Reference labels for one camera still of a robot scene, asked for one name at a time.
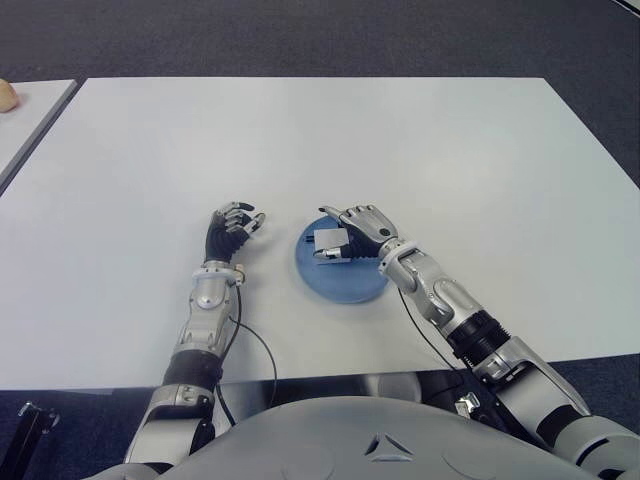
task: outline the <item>silver robotic arm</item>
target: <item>silver robotic arm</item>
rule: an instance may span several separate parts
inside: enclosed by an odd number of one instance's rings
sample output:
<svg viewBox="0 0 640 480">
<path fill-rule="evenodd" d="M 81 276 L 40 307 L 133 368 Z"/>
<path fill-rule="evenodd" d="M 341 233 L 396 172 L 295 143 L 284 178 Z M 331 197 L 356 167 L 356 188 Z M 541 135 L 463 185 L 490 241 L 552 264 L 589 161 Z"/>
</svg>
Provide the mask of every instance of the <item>silver robotic arm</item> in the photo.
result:
<svg viewBox="0 0 640 480">
<path fill-rule="evenodd" d="M 349 245 L 321 258 L 377 257 L 379 270 L 415 303 L 457 358 L 490 389 L 504 416 L 539 445 L 601 478 L 638 478 L 640 437 L 592 416 L 575 389 L 520 338 L 512 337 L 463 286 L 373 205 L 320 211 L 347 229 Z"/>
<path fill-rule="evenodd" d="M 232 338 L 229 317 L 239 307 L 245 280 L 242 265 L 232 266 L 231 257 L 265 219 L 263 213 L 250 217 L 246 212 L 252 210 L 246 203 L 231 202 L 213 213 L 204 263 L 192 277 L 189 318 L 163 384 L 153 392 L 129 446 L 126 464 L 145 464 L 162 473 L 215 436 L 213 392 Z"/>
</svg>

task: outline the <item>wire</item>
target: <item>wire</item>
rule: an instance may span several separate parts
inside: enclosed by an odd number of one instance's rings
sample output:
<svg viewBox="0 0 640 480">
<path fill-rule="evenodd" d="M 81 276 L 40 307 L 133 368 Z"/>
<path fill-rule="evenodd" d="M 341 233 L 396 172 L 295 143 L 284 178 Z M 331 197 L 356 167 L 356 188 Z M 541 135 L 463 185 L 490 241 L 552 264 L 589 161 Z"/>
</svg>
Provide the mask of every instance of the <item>wire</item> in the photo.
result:
<svg viewBox="0 0 640 480">
<path fill-rule="evenodd" d="M 231 424 L 232 427 L 235 426 L 236 420 L 233 418 L 233 415 L 231 415 L 231 410 L 229 410 L 229 407 L 227 406 L 227 402 L 224 401 L 224 397 L 222 396 L 222 389 L 220 388 L 219 383 L 216 385 L 216 393 L 218 394 L 218 400 L 220 400 L 220 406 L 222 407 L 222 411 L 226 415 L 227 420 L 229 420 L 229 423 Z"/>
<path fill-rule="evenodd" d="M 227 354 L 229 353 L 229 350 L 231 349 L 231 346 L 233 345 L 233 343 L 236 340 L 236 337 L 238 335 L 238 331 L 240 330 L 240 327 L 242 327 L 245 330 L 248 330 L 250 333 L 252 333 L 260 341 L 260 343 L 262 343 L 262 345 L 264 346 L 265 350 L 267 351 L 267 354 L 269 355 L 269 359 L 271 360 L 271 365 L 273 366 L 273 388 L 271 390 L 271 400 L 269 401 L 269 407 L 268 407 L 268 408 L 271 408 L 273 406 L 273 402 L 274 402 L 275 397 L 276 397 L 276 391 L 277 391 L 277 388 L 278 388 L 278 369 L 276 367 L 276 361 L 275 361 L 275 359 L 273 357 L 273 353 L 271 352 L 271 349 L 267 345 L 267 342 L 264 341 L 264 339 L 258 334 L 258 332 L 256 332 L 251 327 L 249 327 L 249 326 L 245 325 L 244 323 L 242 323 L 242 297 L 240 295 L 240 288 L 238 288 L 238 287 L 236 287 L 236 294 L 238 296 L 238 319 L 234 320 L 231 316 L 229 316 L 229 320 L 231 320 L 233 323 L 236 324 L 236 328 L 233 331 L 233 335 L 231 336 L 231 340 L 229 340 L 229 344 L 227 345 L 227 347 L 225 348 L 224 352 L 222 353 L 222 360 L 224 361 L 224 359 L 226 358 Z M 233 415 L 231 414 L 231 411 L 229 410 L 229 406 L 227 405 L 227 403 L 224 400 L 224 396 L 222 395 L 222 389 L 220 388 L 220 384 L 216 385 L 216 394 L 218 395 L 218 399 L 220 400 L 220 406 L 222 407 L 222 410 L 224 411 L 224 414 L 227 417 L 227 420 L 229 420 L 229 423 L 233 427 L 236 424 L 236 421 L 233 418 Z"/>
<path fill-rule="evenodd" d="M 226 346 L 224 351 L 222 352 L 222 356 L 220 357 L 220 363 L 224 362 L 224 359 L 227 358 L 229 354 L 229 350 L 231 350 L 231 345 L 236 341 L 236 337 L 238 336 L 238 331 L 240 330 L 240 325 L 242 325 L 242 296 L 240 295 L 240 287 L 236 285 L 236 296 L 238 297 L 238 320 L 234 321 L 236 324 L 236 328 L 233 330 L 233 334 L 231 335 L 231 340 L 229 340 L 229 344 Z M 220 406 L 222 407 L 222 411 L 229 420 L 229 423 L 233 427 L 236 424 L 233 415 L 231 414 L 231 410 L 227 406 L 227 402 L 224 401 L 224 396 L 222 395 L 222 389 L 220 388 L 220 384 L 216 385 L 216 393 L 218 394 L 218 399 L 220 400 Z"/>
<path fill-rule="evenodd" d="M 427 338 L 427 336 L 422 332 L 422 329 L 418 326 L 418 324 L 414 320 L 413 315 L 411 315 L 411 311 L 409 310 L 409 306 L 407 305 L 407 302 L 404 299 L 404 295 L 402 295 L 402 291 L 399 288 L 398 288 L 398 295 L 400 295 L 400 300 L 402 300 L 402 304 L 404 305 L 404 309 L 407 311 L 407 315 L 409 315 L 409 319 L 411 319 L 411 323 L 413 323 L 413 326 L 416 327 L 416 330 L 418 330 L 418 333 L 420 334 L 420 336 L 424 339 L 425 342 L 427 342 L 429 344 L 431 349 L 438 354 L 438 356 L 442 359 L 442 361 L 444 363 L 446 363 L 447 366 L 449 367 L 449 369 L 452 372 L 454 372 L 458 377 L 458 383 L 456 385 L 453 385 L 451 387 L 447 387 L 447 388 L 444 388 L 442 390 L 438 390 L 435 393 L 432 393 L 429 396 L 429 398 L 427 398 L 425 400 L 425 402 L 429 402 L 430 400 L 433 400 L 438 395 L 441 395 L 441 394 L 443 394 L 445 392 L 448 392 L 449 390 L 454 390 L 454 389 L 464 385 L 464 377 L 462 376 L 462 374 L 453 365 L 451 365 L 451 363 L 449 363 L 449 361 L 444 357 L 444 355 L 442 355 L 442 353 L 440 353 L 440 350 L 438 350 L 436 348 L 436 346 L 433 343 L 431 343 L 431 340 L 429 340 Z"/>
<path fill-rule="evenodd" d="M 233 345 L 233 342 L 236 341 L 236 337 L 238 336 L 238 330 L 240 330 L 240 325 L 242 324 L 242 296 L 240 295 L 240 287 L 238 287 L 237 285 L 236 285 L 236 296 L 238 297 L 238 321 L 234 322 L 236 324 L 236 328 L 233 331 L 233 334 L 231 335 L 231 340 L 229 340 L 229 344 L 222 352 L 222 357 L 220 358 L 221 362 L 224 362 L 224 359 L 227 358 L 227 354 L 229 353 L 229 350 L 231 350 L 231 345 Z"/>
<path fill-rule="evenodd" d="M 278 388 L 278 369 L 276 368 L 276 361 L 273 358 L 273 353 L 271 353 L 271 349 L 269 348 L 269 345 L 267 345 L 267 342 L 265 342 L 264 339 L 253 328 L 245 325 L 244 323 L 239 324 L 233 318 L 230 318 L 230 320 L 233 323 L 238 324 L 242 328 L 251 332 L 258 340 L 260 340 L 260 343 L 262 343 L 262 345 L 264 346 L 265 350 L 267 351 L 267 354 L 269 354 L 269 358 L 271 359 L 271 365 L 273 366 L 273 388 L 271 389 L 271 400 L 269 400 L 269 408 L 271 408 L 276 398 L 276 389 Z"/>
</svg>

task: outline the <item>small object in hand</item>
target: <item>small object in hand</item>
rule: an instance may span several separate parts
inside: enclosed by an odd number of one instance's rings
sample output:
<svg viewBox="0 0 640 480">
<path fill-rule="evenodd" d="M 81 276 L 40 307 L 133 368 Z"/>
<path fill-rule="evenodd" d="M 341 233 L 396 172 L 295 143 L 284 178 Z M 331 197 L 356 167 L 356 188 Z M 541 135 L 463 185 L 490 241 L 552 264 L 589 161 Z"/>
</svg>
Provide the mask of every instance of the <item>small object in hand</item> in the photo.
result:
<svg viewBox="0 0 640 480">
<path fill-rule="evenodd" d="M 8 112 L 18 105 L 18 95 L 11 84 L 0 78 L 0 113 Z"/>
</svg>

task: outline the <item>robot forearm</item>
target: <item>robot forearm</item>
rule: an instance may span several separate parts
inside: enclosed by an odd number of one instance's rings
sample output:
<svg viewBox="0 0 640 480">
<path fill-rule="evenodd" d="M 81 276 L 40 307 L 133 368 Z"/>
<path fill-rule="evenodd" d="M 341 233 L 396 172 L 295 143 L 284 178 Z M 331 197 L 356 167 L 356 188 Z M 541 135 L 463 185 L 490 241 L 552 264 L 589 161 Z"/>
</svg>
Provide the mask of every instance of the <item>robot forearm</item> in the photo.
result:
<svg viewBox="0 0 640 480">
<path fill-rule="evenodd" d="M 381 271 L 408 295 L 485 385 L 538 443 L 599 475 L 638 468 L 640 439 L 591 412 L 576 390 L 502 326 L 415 244 L 392 239 Z"/>
</svg>

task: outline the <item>blue round plate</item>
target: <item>blue round plate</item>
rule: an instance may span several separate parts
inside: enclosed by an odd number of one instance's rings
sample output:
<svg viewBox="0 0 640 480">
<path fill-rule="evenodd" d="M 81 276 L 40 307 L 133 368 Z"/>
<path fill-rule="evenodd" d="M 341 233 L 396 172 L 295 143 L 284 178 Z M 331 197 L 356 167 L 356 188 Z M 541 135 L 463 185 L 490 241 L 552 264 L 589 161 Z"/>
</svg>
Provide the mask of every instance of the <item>blue round plate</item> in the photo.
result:
<svg viewBox="0 0 640 480">
<path fill-rule="evenodd" d="M 318 265 L 313 258 L 314 243 L 307 242 L 314 230 L 337 228 L 330 217 L 323 217 L 309 225 L 296 244 L 296 266 L 304 281 L 315 292 L 336 303 L 360 303 L 382 293 L 386 277 L 378 272 L 377 258 L 354 258 L 348 263 Z"/>
</svg>

